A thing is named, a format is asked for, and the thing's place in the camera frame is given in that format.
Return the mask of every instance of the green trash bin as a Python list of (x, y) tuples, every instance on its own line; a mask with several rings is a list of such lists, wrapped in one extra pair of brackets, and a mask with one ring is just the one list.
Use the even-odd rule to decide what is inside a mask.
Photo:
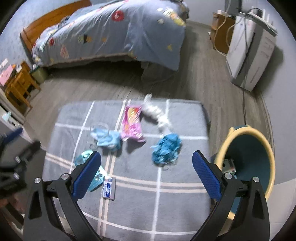
[(46, 78), (48, 77), (47, 71), (44, 68), (40, 67), (40, 66), (37, 66), (36, 69), (31, 70), (30, 74), (33, 76), (33, 78), (39, 84), (42, 84), (44, 82), (44, 80), (46, 80)]

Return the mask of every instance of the wall outlet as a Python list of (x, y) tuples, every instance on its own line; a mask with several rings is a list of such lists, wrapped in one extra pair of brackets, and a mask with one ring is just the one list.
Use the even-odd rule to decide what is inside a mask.
[(5, 65), (7, 65), (8, 60), (7, 58), (5, 58), (5, 60), (3, 60), (3, 62), (0, 64), (0, 69), (3, 69), (5, 67)]

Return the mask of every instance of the pink paper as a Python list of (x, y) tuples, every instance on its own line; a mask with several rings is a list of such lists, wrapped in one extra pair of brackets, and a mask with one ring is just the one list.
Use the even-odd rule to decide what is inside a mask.
[(121, 138), (126, 141), (128, 138), (134, 139), (137, 142), (144, 142), (142, 128), (140, 123), (141, 106), (127, 106), (124, 111), (122, 120), (123, 130)]
[(13, 67), (11, 65), (9, 65), (7, 67), (6, 70), (4, 70), (1, 74), (0, 74), (0, 84), (2, 86), (5, 85), (6, 81), (9, 79), (11, 73), (13, 72)]

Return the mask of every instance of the small table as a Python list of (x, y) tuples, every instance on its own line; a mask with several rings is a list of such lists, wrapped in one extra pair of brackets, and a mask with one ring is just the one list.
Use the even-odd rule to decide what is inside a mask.
[[(58, 116), (46, 154), (43, 180), (54, 180), (74, 169), (73, 160), (90, 149), (90, 127), (108, 124), (120, 130), (126, 105), (142, 101), (95, 101), (65, 105)], [(204, 108), (198, 101), (153, 101), (170, 120), (182, 139), (176, 165), (157, 167), (152, 149), (162, 136), (157, 123), (142, 118), (145, 143), (123, 142), (110, 153), (98, 149), (102, 167), (116, 177), (115, 200), (103, 200), (101, 188), (78, 200), (86, 219), (101, 236), (112, 240), (189, 241), (210, 213), (210, 197), (192, 166), (192, 154), (200, 150), (209, 160), (209, 141)], [(56, 203), (59, 215), (62, 210)]]
[(39, 91), (41, 90), (40, 86), (36, 83), (36, 81), (30, 75), (30, 68), (25, 61), (21, 63), (22, 69), (16, 76), (9, 78), (4, 86), (5, 96), (6, 98), (18, 109), (18, 111), (22, 112), (20, 105), (16, 100), (21, 103), (25, 103), (30, 109), (32, 106), (29, 101), (24, 97), (24, 94), (31, 97), (31, 94), (28, 91), (28, 88), (33, 85)]

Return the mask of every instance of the bolt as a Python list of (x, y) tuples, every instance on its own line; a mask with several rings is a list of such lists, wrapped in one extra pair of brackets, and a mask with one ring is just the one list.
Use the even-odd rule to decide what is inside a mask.
[(254, 182), (258, 183), (260, 180), (258, 177), (253, 177)]
[(36, 179), (35, 179), (35, 181), (34, 181), (34, 182), (37, 184), (37, 183), (39, 183), (40, 181), (41, 181), (41, 178), (40, 178), (40, 177), (38, 177), (38, 178), (36, 178)]
[(20, 158), (18, 156), (15, 157), (15, 160), (17, 161), (17, 163), (21, 162), (21, 160), (20, 160)]
[(13, 176), (14, 176), (14, 178), (15, 178), (16, 180), (19, 180), (19, 179), (20, 179), (20, 176), (19, 176), (16, 172), (13, 174)]
[(225, 176), (226, 179), (231, 179), (232, 178), (232, 175), (229, 172), (225, 173), (224, 176)]
[(63, 180), (67, 180), (67, 179), (69, 178), (69, 174), (68, 174), (68, 173), (65, 173), (65, 174), (63, 174), (63, 175), (61, 176), (61, 178), (62, 178)]

